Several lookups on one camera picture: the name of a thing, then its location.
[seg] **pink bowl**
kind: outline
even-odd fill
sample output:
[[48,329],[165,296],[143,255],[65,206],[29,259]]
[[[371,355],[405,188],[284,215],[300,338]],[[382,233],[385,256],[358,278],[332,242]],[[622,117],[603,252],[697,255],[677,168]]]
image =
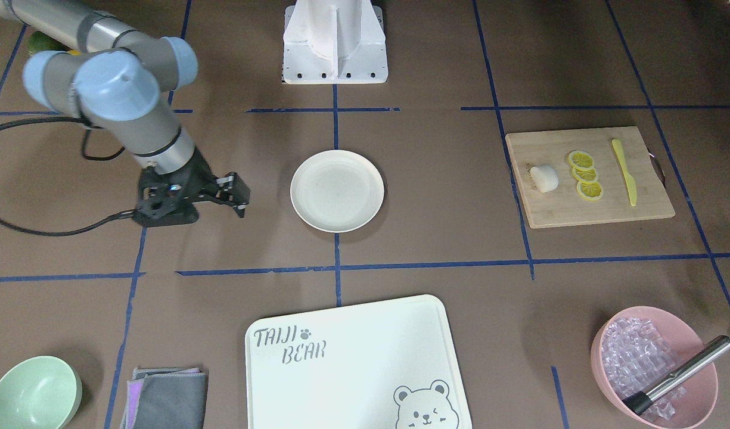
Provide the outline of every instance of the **pink bowl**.
[[630,309],[621,310],[602,326],[593,340],[591,361],[593,376],[598,387],[608,400],[624,414],[637,421],[642,421],[648,426],[659,429],[691,429],[702,424],[712,413],[717,402],[717,371],[714,364],[708,365],[683,383],[687,393],[673,403],[677,412],[670,420],[659,418],[656,420],[656,424],[649,423],[630,411],[616,396],[602,368],[602,339],[604,339],[605,327],[616,319],[631,317],[649,319],[653,322],[659,334],[667,340],[670,347],[683,361],[691,358],[703,348],[703,342],[694,330],[673,314],[655,307],[630,307]]

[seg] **bear face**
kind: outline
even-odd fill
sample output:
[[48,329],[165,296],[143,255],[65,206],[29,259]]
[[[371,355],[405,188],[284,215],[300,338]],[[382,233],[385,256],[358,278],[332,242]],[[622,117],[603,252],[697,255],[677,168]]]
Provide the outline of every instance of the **bear face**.
[[394,401],[399,405],[396,429],[457,429],[460,425],[443,380],[416,391],[400,386],[394,391]]

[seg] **yellow knife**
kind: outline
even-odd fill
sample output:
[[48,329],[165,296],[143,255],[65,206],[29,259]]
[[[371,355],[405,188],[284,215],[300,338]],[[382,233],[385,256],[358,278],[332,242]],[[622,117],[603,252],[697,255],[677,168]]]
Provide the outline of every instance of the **yellow knife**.
[[624,183],[627,185],[627,195],[629,196],[629,205],[634,207],[638,202],[638,188],[635,185],[635,178],[629,174],[627,170],[627,161],[624,159],[624,149],[622,149],[622,141],[618,138],[611,139],[611,146],[616,158],[619,160],[619,166],[624,174]]

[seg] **mint green bowl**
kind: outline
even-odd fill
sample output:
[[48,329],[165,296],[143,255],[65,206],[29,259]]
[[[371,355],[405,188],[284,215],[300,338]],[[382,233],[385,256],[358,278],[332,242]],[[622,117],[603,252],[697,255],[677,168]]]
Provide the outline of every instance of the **mint green bowl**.
[[0,380],[0,429],[61,429],[81,402],[81,380],[67,363],[37,356]]

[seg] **cable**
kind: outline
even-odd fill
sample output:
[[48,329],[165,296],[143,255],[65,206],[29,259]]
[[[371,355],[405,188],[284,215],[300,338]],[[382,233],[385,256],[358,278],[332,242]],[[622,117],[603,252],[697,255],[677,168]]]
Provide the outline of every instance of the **cable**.
[[109,157],[93,157],[91,155],[87,155],[86,153],[86,145],[89,143],[89,136],[92,134],[92,130],[87,130],[84,133],[84,138],[81,140],[81,158],[84,158],[87,161],[111,161],[115,160],[115,158],[118,158],[119,155],[124,153],[124,147],[122,146],[121,149],[119,149],[119,152],[116,152],[113,155],[110,155]]
[[2,218],[0,218],[0,225],[2,225],[5,228],[10,228],[11,230],[14,230],[14,231],[24,232],[27,234],[33,234],[33,235],[38,235],[38,236],[42,236],[42,237],[68,237],[70,235],[76,235],[76,234],[85,233],[87,231],[91,231],[97,227],[101,227],[101,226],[105,225],[108,222],[113,222],[114,220],[128,219],[132,216],[134,216],[134,210],[125,210],[123,212],[111,214],[109,217],[106,217],[105,219],[101,220],[100,222],[95,222],[92,225],[89,225],[88,227],[79,228],[79,229],[73,230],[73,231],[64,231],[64,232],[46,232],[46,231],[32,230],[32,229],[24,228],[24,227],[18,227],[18,225],[13,225],[12,223],[9,223],[9,222],[7,222],[7,220],[3,220]]
[[[83,124],[87,127],[91,127],[92,124],[89,122],[89,120],[86,119],[77,119],[77,117],[68,117],[68,116],[48,116],[48,117],[30,117],[29,119],[18,119],[18,120],[12,120],[11,122],[5,122],[5,124],[0,124],[0,131],[7,130],[8,128],[14,128],[14,127],[20,127],[21,125],[30,125],[30,124],[48,124],[51,122],[75,122],[76,124]],[[86,149],[86,141],[89,139],[89,133],[91,130],[87,130],[87,133],[84,134],[84,141],[82,141],[82,156],[84,156],[85,149]],[[120,150],[117,154],[111,155],[112,158],[117,157],[120,155],[120,153],[123,151]],[[71,235],[76,234],[82,234],[87,231],[91,231],[97,227],[101,227],[105,225],[106,223],[113,222],[114,220],[120,220],[120,219],[128,219],[130,217],[134,216],[134,210],[125,210],[123,212],[118,212],[116,214],[111,214],[109,217],[106,217],[105,219],[101,220],[100,222],[95,222],[92,225],[89,225],[84,228],[79,228],[77,230],[73,231],[63,231],[63,232],[48,232],[48,231],[37,231],[32,230],[29,228],[19,227],[18,225],[13,225],[13,223],[7,222],[7,220],[4,220],[0,218],[0,225],[2,225],[5,228],[10,228],[13,231],[22,232],[25,234],[32,234],[32,235],[38,235],[42,237],[68,237]]]

